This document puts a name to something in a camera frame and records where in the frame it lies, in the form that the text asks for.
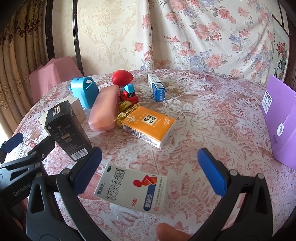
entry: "red logo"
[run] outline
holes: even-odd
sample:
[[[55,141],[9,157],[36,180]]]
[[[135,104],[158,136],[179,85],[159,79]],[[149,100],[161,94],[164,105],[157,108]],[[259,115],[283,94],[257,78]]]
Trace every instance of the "red logo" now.
[[[156,176],[148,176],[146,175],[142,181],[140,180],[134,180],[133,184],[136,187],[141,187],[141,186],[149,186],[149,185],[154,185],[157,182],[157,177]]]

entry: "small medicine box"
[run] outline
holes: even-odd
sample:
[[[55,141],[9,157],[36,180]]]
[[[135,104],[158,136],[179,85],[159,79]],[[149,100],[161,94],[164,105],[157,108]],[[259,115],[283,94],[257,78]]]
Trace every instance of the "small medicine box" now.
[[[165,100],[165,87],[161,82],[152,84],[152,93],[155,101],[164,101]]]
[[[132,135],[161,148],[173,130],[175,119],[139,106],[123,121],[123,129]]]

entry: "blue gripper pad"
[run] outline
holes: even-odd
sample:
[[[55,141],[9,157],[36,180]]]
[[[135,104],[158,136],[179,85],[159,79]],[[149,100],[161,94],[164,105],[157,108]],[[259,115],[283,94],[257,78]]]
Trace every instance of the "blue gripper pad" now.
[[[16,148],[19,144],[21,144],[23,140],[24,140],[24,137],[22,133],[15,134],[12,138],[10,138],[8,141],[3,143],[2,151],[4,153],[11,152],[14,148]]]
[[[92,176],[96,172],[98,166],[102,161],[102,151],[98,147],[95,148],[95,151],[92,155],[86,160],[85,164],[80,169],[79,173],[73,180],[74,192],[76,195],[84,193],[87,185],[89,184]]]
[[[216,166],[217,160],[207,148],[201,148],[198,151],[197,160],[214,189],[214,192],[223,197],[227,191],[227,181]]]

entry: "floral bedsheet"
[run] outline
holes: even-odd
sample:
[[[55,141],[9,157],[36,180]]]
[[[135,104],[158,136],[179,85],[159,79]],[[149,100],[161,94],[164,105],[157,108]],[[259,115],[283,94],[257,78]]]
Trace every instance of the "floral bedsheet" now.
[[[266,83],[273,24],[260,0],[143,0],[136,14],[136,69],[207,71]]]

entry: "toy car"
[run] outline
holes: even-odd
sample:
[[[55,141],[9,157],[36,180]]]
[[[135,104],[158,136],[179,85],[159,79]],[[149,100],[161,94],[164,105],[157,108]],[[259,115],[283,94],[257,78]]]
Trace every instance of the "toy car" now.
[[[136,96],[135,89],[133,84],[128,84],[122,88],[122,91],[119,94],[121,101],[129,101],[132,105],[135,105],[139,102],[139,98]]]

